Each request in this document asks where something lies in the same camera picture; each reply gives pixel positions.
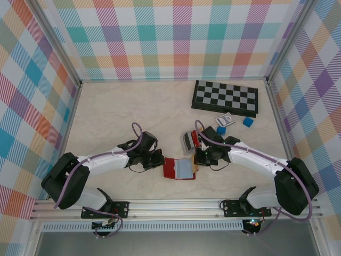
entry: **chessboard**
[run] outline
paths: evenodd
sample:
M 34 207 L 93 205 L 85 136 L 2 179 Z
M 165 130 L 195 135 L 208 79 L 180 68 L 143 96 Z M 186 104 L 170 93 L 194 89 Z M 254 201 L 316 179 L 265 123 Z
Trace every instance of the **chessboard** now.
M 258 89 L 197 80 L 192 108 L 256 117 Z

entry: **blue block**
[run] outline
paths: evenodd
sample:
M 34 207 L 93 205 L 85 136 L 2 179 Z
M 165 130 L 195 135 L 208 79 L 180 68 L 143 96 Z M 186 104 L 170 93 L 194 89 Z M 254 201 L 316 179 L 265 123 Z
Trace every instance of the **blue block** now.
M 245 126 L 250 128 L 250 126 L 252 125 L 253 122 L 254 121 L 251 118 L 247 117 L 247 118 L 244 119 L 243 125 L 245 125 Z
M 225 135 L 225 133 L 226 133 L 226 127 L 221 127 L 221 126 L 219 126 L 219 127 L 217 128 L 217 133 L 218 133 L 219 135 Z

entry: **plaid wall panel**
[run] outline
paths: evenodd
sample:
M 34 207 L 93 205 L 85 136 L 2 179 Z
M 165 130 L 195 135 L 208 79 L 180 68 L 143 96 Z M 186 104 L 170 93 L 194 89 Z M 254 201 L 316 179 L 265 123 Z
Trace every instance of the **plaid wall panel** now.
M 285 46 L 286 42 L 287 42 L 287 39 L 288 39 L 288 36 L 290 35 L 292 29 L 294 28 L 294 25 L 298 19 L 298 17 L 300 16 L 301 12 L 302 12 L 302 9 L 303 9 L 303 6 L 304 4 L 306 3 L 307 0 L 300 0 L 299 1 L 299 4 L 298 6 L 296 7 L 296 10 L 295 10 L 295 13 L 294 15 L 292 16 L 290 22 L 289 22 L 289 25 L 286 29 L 286 31 L 284 32 L 282 38 L 281 38 L 281 41 L 280 43 L 278 44 L 277 48 L 276 48 L 276 51 L 270 61 L 270 64 L 265 72 L 265 76 L 268 77 L 270 72 L 271 72 L 271 69 L 273 67 L 273 65 L 275 64 L 275 62 L 277 61 L 277 58 L 278 58 L 278 55 L 280 54 L 280 52 L 283 50 L 283 47 Z
M 341 1 L 320 0 L 272 84 L 297 157 L 320 187 L 341 255 Z
M 0 0 L 0 255 L 18 255 L 76 86 L 23 0 Z
M 299 0 L 40 4 L 80 76 L 91 80 L 263 77 L 285 33 L 281 26 L 291 19 L 287 14 L 301 5 Z

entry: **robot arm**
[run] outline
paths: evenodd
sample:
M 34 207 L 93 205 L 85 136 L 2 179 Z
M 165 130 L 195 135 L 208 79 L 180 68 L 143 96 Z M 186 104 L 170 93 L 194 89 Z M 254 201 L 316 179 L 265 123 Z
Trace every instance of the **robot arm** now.
M 67 209 L 72 205 L 89 207 L 102 212 L 111 212 L 111 198 L 101 189 L 99 191 L 85 189 L 86 182 L 98 174 L 122 169 L 141 163 L 145 170 L 163 165 L 165 159 L 161 149 L 156 149 L 157 139 L 149 132 L 142 133 L 140 144 L 137 140 L 131 140 L 116 148 L 96 156 L 79 156 L 66 153 L 61 156 L 57 163 L 42 181 L 42 187 L 57 202 L 71 170 L 83 162 L 69 179 L 69 183 L 59 203 L 60 209 Z
M 293 172 L 302 180 L 310 198 L 312 199 L 319 192 L 319 187 L 314 181 L 311 173 L 301 159 L 292 160 L 276 158 L 248 147 L 245 143 L 234 137 L 227 137 L 225 140 L 218 135 L 214 129 L 209 126 L 202 132 L 205 137 L 223 144 L 234 145 L 235 147 L 218 146 L 201 138 L 205 145 L 205 150 L 196 149 L 195 162 L 198 165 L 210 166 L 218 165 L 218 160 L 223 159 L 228 163 L 240 164 L 254 171 L 273 179 L 274 183 L 267 188 L 251 187 L 239 198 L 239 206 L 249 214 L 254 209 L 263 207 L 280 206 L 293 215 L 300 215 L 307 207 L 307 198 L 299 185 L 290 173 L 283 169 L 278 163 L 281 163 L 293 170 Z M 257 154 L 261 153 L 271 159 L 270 161 Z

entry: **marble-patterned floor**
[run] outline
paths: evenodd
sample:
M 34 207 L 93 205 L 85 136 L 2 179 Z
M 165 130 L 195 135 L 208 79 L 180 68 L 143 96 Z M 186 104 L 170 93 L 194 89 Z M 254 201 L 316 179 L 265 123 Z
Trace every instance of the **marble-patterned floor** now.
M 220 81 L 259 88 L 259 114 L 251 128 L 244 117 L 227 128 L 227 134 L 273 156 L 285 152 L 263 81 Z M 194 121 L 217 127 L 220 113 L 191 109 L 194 81 L 116 82 L 84 84 L 66 152 L 93 155 L 135 139 L 131 123 L 138 122 L 154 134 L 164 156 L 183 158 L 180 136 L 194 129 Z M 142 171 L 142 166 L 134 166 Z M 196 180 L 171 180 L 163 177 L 162 167 L 144 173 L 129 169 L 112 170 L 88 181 L 87 187 L 100 187 L 113 199 L 233 198 L 251 186 L 271 180 L 240 165 L 230 164 L 214 172 L 199 167 Z

